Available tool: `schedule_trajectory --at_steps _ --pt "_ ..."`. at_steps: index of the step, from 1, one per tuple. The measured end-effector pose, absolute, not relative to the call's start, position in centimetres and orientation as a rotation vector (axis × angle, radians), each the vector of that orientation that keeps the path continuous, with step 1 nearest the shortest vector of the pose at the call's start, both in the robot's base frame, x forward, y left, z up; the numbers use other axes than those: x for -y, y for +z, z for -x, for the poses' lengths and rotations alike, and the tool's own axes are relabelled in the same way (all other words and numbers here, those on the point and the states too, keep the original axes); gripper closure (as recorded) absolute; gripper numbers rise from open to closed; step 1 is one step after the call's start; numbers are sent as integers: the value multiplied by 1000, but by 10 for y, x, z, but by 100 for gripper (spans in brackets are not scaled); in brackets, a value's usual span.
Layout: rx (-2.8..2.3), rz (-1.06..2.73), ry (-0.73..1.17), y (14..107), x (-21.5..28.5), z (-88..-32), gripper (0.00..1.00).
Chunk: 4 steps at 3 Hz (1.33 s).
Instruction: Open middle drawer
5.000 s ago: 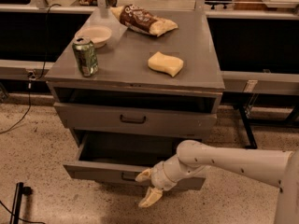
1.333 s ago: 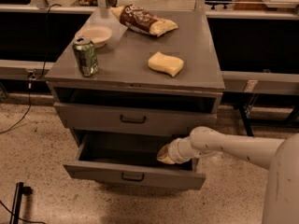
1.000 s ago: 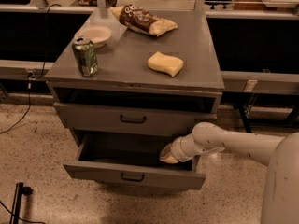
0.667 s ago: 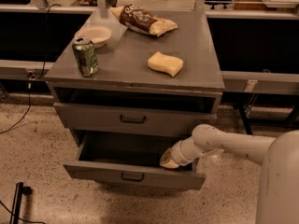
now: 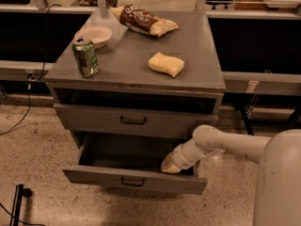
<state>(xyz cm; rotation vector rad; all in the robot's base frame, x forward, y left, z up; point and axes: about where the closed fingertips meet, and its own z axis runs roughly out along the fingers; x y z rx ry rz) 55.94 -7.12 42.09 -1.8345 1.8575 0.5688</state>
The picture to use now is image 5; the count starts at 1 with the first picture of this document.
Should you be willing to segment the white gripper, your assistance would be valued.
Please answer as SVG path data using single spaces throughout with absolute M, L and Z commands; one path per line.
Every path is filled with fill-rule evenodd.
M 204 155 L 193 139 L 178 145 L 164 159 L 161 171 L 169 174 L 179 173 L 193 167 Z

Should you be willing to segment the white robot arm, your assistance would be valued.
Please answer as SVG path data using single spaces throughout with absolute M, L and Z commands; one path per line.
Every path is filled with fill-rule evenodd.
M 264 137 L 226 133 L 203 124 L 166 156 L 161 171 L 178 173 L 221 153 L 258 165 L 253 226 L 301 226 L 300 129 Z

